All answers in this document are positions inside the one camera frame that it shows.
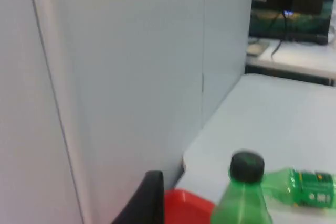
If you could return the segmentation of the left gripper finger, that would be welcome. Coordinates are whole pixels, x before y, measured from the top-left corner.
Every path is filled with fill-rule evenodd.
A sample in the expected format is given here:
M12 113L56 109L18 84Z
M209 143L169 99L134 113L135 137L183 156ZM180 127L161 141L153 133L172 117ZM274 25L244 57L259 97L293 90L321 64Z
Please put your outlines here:
M164 178L161 171L145 173L136 192L113 223L164 223Z

